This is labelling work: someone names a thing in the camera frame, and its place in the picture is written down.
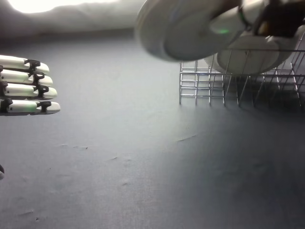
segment robotic hand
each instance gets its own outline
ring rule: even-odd
[[[58,103],[46,101],[57,97],[46,64],[0,55],[0,115],[49,115],[60,111]],[[4,169],[0,165],[0,180]]]

